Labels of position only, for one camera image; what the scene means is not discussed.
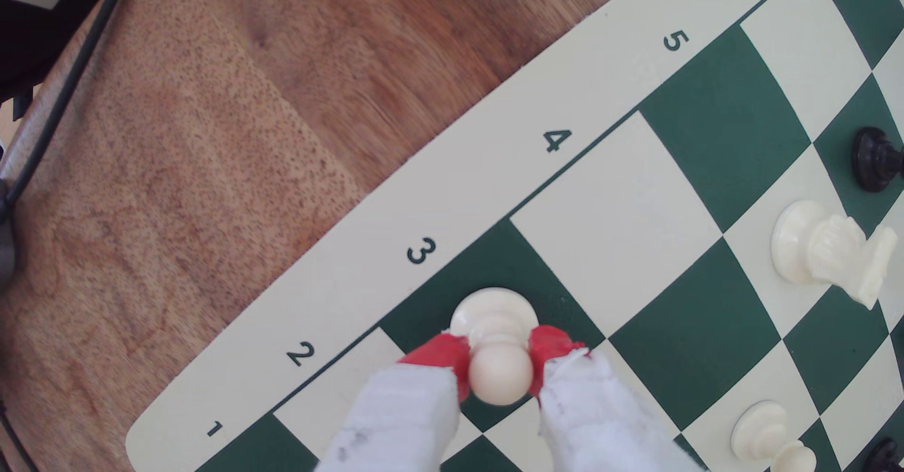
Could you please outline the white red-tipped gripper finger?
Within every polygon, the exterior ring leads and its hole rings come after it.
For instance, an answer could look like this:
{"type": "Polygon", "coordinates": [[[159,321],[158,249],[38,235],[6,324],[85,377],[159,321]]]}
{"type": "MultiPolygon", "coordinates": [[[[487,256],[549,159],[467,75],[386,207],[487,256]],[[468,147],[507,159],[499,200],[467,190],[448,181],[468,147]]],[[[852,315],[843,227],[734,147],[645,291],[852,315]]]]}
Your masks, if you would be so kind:
{"type": "Polygon", "coordinates": [[[442,332],[373,374],[315,471],[438,471],[469,362],[468,339],[442,332]]]}
{"type": "Polygon", "coordinates": [[[699,471],[602,354],[555,326],[528,339],[529,393],[555,471],[699,471]]]}

